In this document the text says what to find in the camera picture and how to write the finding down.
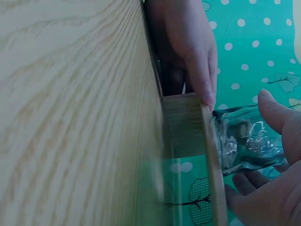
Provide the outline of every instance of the fingernail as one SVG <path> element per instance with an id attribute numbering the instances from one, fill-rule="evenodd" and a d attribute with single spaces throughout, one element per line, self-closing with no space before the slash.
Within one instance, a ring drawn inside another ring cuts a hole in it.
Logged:
<path id="1" fill-rule="evenodd" d="M 260 95 L 265 96 L 265 97 L 272 96 L 272 94 L 267 89 L 261 89 L 260 90 Z"/>
<path id="2" fill-rule="evenodd" d="M 214 104 L 215 104 L 215 97 L 213 96 L 213 93 L 212 93 L 212 92 L 207 93 L 207 94 L 204 96 L 204 102 L 205 102 L 205 104 L 207 104 L 207 105 L 214 105 Z"/>

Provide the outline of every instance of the polka dot tablecloth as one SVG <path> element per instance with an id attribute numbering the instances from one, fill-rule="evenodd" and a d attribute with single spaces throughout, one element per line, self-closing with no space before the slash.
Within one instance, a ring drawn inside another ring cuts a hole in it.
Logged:
<path id="1" fill-rule="evenodd" d="M 296 24 L 301 23 L 301 3 L 296 7 L 293 2 L 297 4 L 292 0 L 203 1 L 219 54 L 217 109 L 257 103 L 258 92 L 265 88 L 280 103 L 301 110 L 301 25 Z M 162 164 L 164 225 L 213 225 L 204 156 Z M 272 169 L 263 173 L 277 176 Z M 224 180 L 232 184 L 231 177 Z M 233 213 L 228 217 L 230 225 L 242 225 Z"/>
<path id="2" fill-rule="evenodd" d="M 287 106 L 290 98 L 301 96 L 292 0 L 208 0 L 203 4 L 210 4 L 206 13 L 219 53 L 216 108 L 257 103 L 262 88 Z"/>

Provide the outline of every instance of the hand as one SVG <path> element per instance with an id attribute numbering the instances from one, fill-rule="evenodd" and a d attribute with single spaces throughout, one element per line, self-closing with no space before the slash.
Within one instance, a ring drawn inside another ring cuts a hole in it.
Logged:
<path id="1" fill-rule="evenodd" d="M 214 108 L 217 48 L 200 0 L 146 0 L 146 14 L 161 61 L 171 67 L 176 94 L 188 72 L 194 91 Z"/>
<path id="2" fill-rule="evenodd" d="M 247 226 L 301 225 L 301 112 L 277 103 L 267 90 L 258 96 L 264 120 L 282 134 L 288 164 L 276 168 L 279 177 L 270 181 L 258 171 L 237 174 L 237 193 L 226 186 L 227 204 Z"/>

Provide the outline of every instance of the glass bottle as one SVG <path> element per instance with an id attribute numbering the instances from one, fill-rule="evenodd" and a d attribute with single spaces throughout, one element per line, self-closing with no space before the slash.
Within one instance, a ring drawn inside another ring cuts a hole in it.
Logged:
<path id="1" fill-rule="evenodd" d="M 213 116 L 224 176 L 284 163 L 281 135 L 267 125 L 257 105 L 216 110 Z"/>

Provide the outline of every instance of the wooden frame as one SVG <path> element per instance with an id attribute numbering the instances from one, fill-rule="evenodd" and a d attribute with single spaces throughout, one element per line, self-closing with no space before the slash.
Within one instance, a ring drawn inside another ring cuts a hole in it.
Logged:
<path id="1" fill-rule="evenodd" d="M 227 204 L 212 117 L 195 93 L 161 97 L 165 120 L 173 143 L 173 157 L 205 154 L 215 226 L 227 226 Z"/>

